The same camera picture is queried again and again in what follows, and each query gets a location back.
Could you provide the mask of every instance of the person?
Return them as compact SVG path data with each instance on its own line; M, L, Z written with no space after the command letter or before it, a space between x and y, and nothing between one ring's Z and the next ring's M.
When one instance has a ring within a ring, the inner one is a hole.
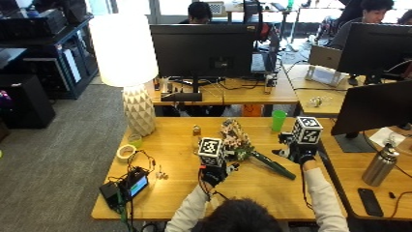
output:
M208 24L212 19L212 13L208 2L193 2L188 7L188 18L178 24Z
M386 11L393 7L393 0L361 0L360 7L362 9L362 17L348 21L342 25L333 37L329 47L344 49L353 22L381 23Z
M412 25L412 10L406 11L401 18L397 20L397 24L400 25Z
M350 1L340 1L345 5L345 9L340 13L340 15L328 15L320 23L317 34L309 37L309 42L312 44L318 44L318 40L322 37L324 32L328 33L329 37L332 38L338 28L350 20L361 17L361 7L360 2L361 0L350 0Z
M400 25L412 25L412 10L406 11L402 14L401 18L397 20L397 24L400 24ZM400 124L400 125L397 125L397 127L401 128L405 131L410 131L412 130L410 123Z
M212 13L208 2L193 2L188 7L188 18L178 24L208 24L212 20ZM220 117L225 106L224 105L185 105L182 107L186 114L192 117Z
M348 232L349 227L341 214L333 187L324 179L314 157L302 156L297 162L302 167L312 197L318 232ZM214 167L202 168L201 173L200 183L182 200L180 208L166 224L166 232L192 230L205 211L205 203L209 198L206 193L228 176L225 166L220 171ZM281 232L277 220L268 213L266 208L249 198L226 199L200 225L204 232Z

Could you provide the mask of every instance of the desk lamp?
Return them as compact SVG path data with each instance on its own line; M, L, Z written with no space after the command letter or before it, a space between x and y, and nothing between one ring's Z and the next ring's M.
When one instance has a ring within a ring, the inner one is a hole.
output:
M90 21L101 81L124 87L129 128L141 136L154 130L154 108L144 83L158 73L148 20L142 14L106 14Z

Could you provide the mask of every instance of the textured lamp base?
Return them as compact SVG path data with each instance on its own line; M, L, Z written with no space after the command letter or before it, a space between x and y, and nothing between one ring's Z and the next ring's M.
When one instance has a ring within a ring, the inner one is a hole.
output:
M141 136L154 130L154 107L144 85L124 88L124 108L132 132Z

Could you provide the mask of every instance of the white lamp shade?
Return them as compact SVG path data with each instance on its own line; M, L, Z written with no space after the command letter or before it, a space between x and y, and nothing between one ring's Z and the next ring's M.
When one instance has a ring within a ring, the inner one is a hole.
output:
M158 68L145 15L97 15L90 21L90 32L102 83L128 87L156 77Z

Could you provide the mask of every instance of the black cabinet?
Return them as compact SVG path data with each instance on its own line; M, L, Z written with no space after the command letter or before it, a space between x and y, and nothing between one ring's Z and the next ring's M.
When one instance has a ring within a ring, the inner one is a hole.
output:
M77 99L89 85L97 64L90 41L89 20L69 24L49 38L0 41L0 47L25 48L12 74L34 74L49 99Z
M8 128L45 128L54 116L36 75L0 75L0 117Z

